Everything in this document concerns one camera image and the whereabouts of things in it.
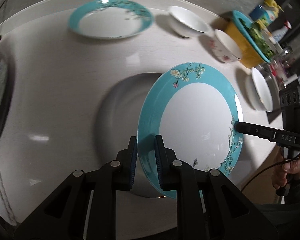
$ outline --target turquoise plate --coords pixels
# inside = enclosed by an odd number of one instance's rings
[[[178,159],[229,176],[243,141],[234,130],[236,121],[243,121],[241,106],[222,73],[201,63],[175,66],[152,86],[140,113],[138,155],[145,175],[159,192],[176,198],[175,191],[163,192],[158,182],[154,137],[161,134]]]
[[[120,39],[134,36],[153,23],[151,12],[128,0],[95,0],[77,8],[68,27],[81,35],[98,39]]]

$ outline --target metal screw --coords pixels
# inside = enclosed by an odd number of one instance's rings
[[[110,165],[111,165],[112,167],[118,167],[118,166],[120,165],[120,162],[119,162],[119,161],[112,161],[112,162],[110,163]]]
[[[173,166],[181,166],[182,165],[182,161],[181,160],[174,160],[173,162],[172,162],[172,164],[173,164]]]
[[[76,170],[72,174],[75,177],[80,177],[80,176],[82,176],[83,172],[82,172],[82,170]]]
[[[211,173],[212,176],[215,176],[215,177],[218,177],[220,175],[220,171],[217,170],[217,169],[212,169],[210,171],[210,173]]]

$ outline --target white bowl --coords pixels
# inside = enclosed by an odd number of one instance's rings
[[[209,45],[216,57],[222,62],[230,63],[242,59],[239,46],[228,34],[221,30],[214,31],[214,36]]]
[[[192,11],[178,6],[170,6],[168,11],[171,28],[182,37],[197,37],[209,31],[209,26]]]
[[[273,101],[268,84],[259,70],[251,69],[251,75],[245,80],[249,101],[254,109],[272,112]]]

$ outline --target floral bowl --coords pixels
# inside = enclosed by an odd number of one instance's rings
[[[225,63],[242,59],[242,52],[235,41],[221,30],[214,31],[214,37],[209,41],[209,46],[214,55]]]

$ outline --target hand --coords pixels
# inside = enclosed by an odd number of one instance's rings
[[[283,157],[281,155],[281,151],[278,151],[277,156],[274,159],[274,163],[282,162]],[[286,176],[287,174],[294,174],[293,179],[300,179],[300,157],[290,163],[285,163],[283,165],[277,165],[274,167],[273,175],[271,177],[272,186],[275,189],[279,189],[280,187],[284,187],[287,184]]]

